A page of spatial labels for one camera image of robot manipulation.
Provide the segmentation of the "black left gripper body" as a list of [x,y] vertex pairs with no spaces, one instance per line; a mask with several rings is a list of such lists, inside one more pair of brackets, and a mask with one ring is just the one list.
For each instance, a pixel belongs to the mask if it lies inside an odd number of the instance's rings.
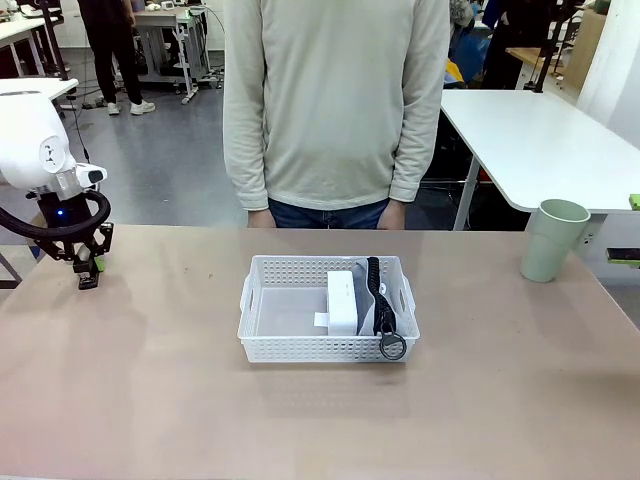
[[37,240],[43,251],[98,251],[95,232],[99,229],[99,211],[91,212],[90,203],[99,206],[99,192],[86,191],[69,200],[55,193],[43,194],[37,201],[44,216],[47,234]]

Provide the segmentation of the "person's left hand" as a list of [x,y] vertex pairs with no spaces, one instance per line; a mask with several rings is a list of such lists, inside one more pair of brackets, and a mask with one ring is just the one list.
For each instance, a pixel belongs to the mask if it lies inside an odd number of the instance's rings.
[[380,230],[404,230],[406,225],[406,204],[390,199],[380,215],[377,228]]

